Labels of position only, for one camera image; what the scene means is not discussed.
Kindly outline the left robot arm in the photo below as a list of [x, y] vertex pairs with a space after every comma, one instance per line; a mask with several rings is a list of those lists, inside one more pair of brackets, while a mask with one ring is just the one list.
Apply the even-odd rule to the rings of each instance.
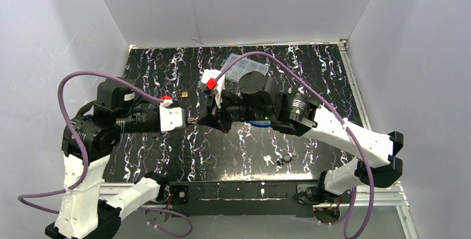
[[133, 81], [110, 79], [98, 86], [97, 99], [64, 129], [64, 196], [57, 219], [45, 229], [50, 238], [112, 238], [121, 222], [145, 203], [162, 198], [169, 180], [149, 172], [118, 195], [99, 197], [103, 173], [124, 133], [161, 131], [158, 106], [138, 108]]

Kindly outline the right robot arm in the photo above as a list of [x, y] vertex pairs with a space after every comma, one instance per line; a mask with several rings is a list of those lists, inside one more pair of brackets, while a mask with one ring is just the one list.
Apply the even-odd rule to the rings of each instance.
[[233, 122], [268, 121], [273, 130], [327, 143], [354, 156], [354, 160], [319, 178], [320, 195], [337, 197], [365, 184], [387, 188], [403, 174], [397, 153], [404, 137], [394, 131], [381, 134], [349, 121], [339, 121], [321, 102], [301, 93], [283, 93], [274, 79], [260, 72], [245, 74], [239, 93], [224, 89], [217, 70], [205, 70], [200, 86], [209, 92], [206, 108], [197, 119], [202, 126], [224, 133]]

